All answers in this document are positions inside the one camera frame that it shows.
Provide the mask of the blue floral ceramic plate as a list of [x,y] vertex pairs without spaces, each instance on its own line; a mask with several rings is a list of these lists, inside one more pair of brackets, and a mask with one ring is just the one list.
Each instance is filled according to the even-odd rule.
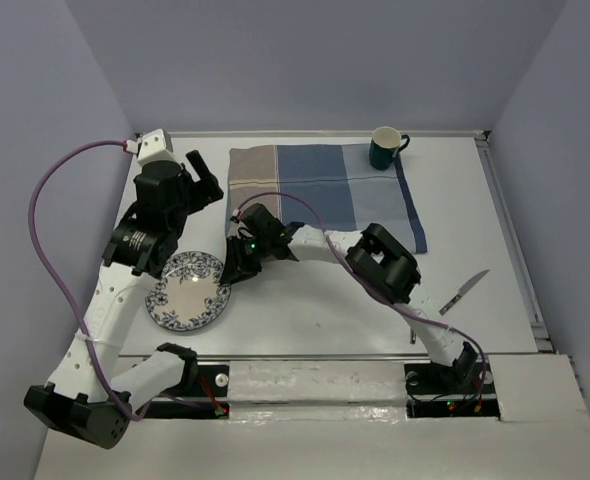
[[189,333],[214,322],[225,310],[231,287],[221,284],[224,263],[201,251],[173,255],[145,297],[151,319],[175,333]]

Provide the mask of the blue beige checked cloth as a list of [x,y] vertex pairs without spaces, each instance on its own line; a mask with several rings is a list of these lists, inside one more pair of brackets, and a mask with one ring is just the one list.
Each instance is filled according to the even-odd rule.
[[383,225],[413,254],[428,252],[425,230],[400,159],[384,171],[369,163],[367,144],[261,145],[229,150],[228,212],[249,197],[282,223],[329,230]]

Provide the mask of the green white ceramic mug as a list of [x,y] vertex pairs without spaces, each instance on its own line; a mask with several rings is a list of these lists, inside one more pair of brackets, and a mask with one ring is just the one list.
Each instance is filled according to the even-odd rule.
[[389,166],[399,157],[400,152],[410,144],[411,138],[389,126],[378,127],[373,131],[369,147],[369,163],[379,171]]

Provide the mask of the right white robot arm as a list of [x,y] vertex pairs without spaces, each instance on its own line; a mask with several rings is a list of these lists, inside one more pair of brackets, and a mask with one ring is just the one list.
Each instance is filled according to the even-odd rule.
[[321,261],[342,266],[376,302],[393,309],[409,325],[429,356],[429,378],[445,391],[481,389],[486,358],[469,335],[429,314],[426,295],[411,304],[421,288],[416,258],[382,225],[361,231],[331,231],[303,222],[282,223],[261,203],[233,213],[237,232],[226,239],[220,283],[233,285],[257,276],[266,260]]

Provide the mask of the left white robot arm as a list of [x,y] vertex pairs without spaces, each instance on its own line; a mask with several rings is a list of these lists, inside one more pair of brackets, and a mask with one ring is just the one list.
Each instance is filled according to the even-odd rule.
[[113,448],[154,398],[177,400],[203,381],[196,353],[173,343],[158,346],[130,371],[108,376],[147,291],[177,250],[188,216],[223,197],[196,150],[184,162],[172,153],[137,161],[136,199],[102,254],[89,306],[73,309],[78,330],[49,379],[30,387],[24,398],[48,428],[103,449]]

